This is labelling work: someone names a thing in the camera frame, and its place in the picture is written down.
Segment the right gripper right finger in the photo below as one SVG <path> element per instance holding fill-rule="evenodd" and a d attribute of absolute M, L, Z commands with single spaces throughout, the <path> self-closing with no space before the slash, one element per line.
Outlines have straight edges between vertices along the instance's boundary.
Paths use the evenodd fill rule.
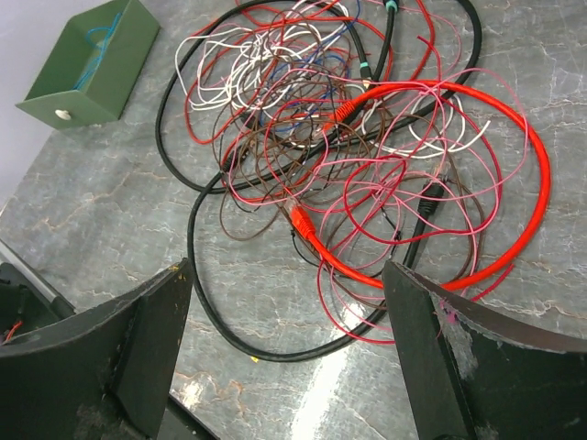
<path fill-rule="evenodd" d="M 583 439 L 586 342 L 388 261 L 388 314 L 421 439 Z"/>

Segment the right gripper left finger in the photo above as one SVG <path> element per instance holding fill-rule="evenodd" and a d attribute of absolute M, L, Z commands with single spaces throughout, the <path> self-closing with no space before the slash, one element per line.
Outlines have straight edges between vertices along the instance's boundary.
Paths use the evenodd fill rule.
<path fill-rule="evenodd" d="M 155 439 L 191 301 L 187 260 L 1 347 L 4 439 Z"/>

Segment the green plastic tray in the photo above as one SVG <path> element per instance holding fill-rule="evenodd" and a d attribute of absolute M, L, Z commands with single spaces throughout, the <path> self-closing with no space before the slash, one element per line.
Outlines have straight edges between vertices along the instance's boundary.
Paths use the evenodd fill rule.
<path fill-rule="evenodd" d="M 136 0 L 73 16 L 16 107 L 59 130 L 117 121 L 159 30 Z"/>

